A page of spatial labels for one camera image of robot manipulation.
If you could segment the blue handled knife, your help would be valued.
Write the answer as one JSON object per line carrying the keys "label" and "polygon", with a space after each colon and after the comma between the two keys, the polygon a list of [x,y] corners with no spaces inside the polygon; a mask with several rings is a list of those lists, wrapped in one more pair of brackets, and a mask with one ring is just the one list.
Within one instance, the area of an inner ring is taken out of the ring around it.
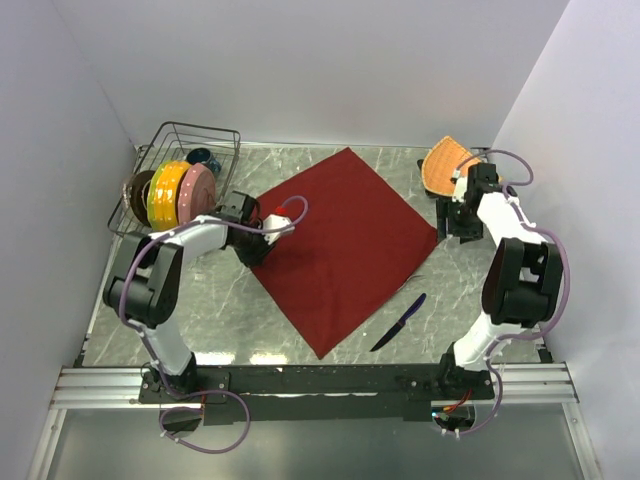
{"label": "blue handled knife", "polygon": [[417,313],[426,301],[427,295],[421,293],[419,297],[407,308],[401,317],[389,328],[389,330],[371,347],[370,352],[376,352],[386,346],[406,326],[407,321]]}

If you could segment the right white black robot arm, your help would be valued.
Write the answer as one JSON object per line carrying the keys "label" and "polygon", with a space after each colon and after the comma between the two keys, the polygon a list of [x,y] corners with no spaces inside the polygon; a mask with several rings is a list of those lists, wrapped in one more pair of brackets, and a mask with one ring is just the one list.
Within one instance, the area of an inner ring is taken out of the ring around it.
{"label": "right white black robot arm", "polygon": [[476,163],[452,174],[453,195],[437,201],[438,232],[461,243],[488,233],[496,250],[481,291],[480,314],[442,355],[437,385],[452,399],[488,381],[487,364],[514,340],[555,314],[564,274],[559,247],[524,214],[511,187],[499,183],[496,166]]}

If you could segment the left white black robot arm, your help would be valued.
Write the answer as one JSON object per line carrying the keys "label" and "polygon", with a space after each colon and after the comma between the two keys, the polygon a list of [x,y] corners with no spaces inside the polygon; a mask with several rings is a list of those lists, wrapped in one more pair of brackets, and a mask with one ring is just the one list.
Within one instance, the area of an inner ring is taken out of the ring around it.
{"label": "left white black robot arm", "polygon": [[154,380],[177,402],[197,393],[197,361],[172,318],[183,267],[231,248],[247,267],[258,265],[274,243],[262,232],[259,201],[234,191],[210,214],[163,232],[124,235],[103,289],[103,302],[141,339]]}

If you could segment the dark red cloth napkin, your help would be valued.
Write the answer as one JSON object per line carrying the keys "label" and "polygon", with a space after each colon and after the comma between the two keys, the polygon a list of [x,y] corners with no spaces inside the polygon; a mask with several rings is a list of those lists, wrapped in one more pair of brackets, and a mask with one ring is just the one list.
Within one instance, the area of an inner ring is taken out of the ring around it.
{"label": "dark red cloth napkin", "polygon": [[[318,358],[381,308],[438,244],[437,231],[345,148],[259,198],[298,216],[253,273]],[[293,202],[286,205],[286,199]]]}

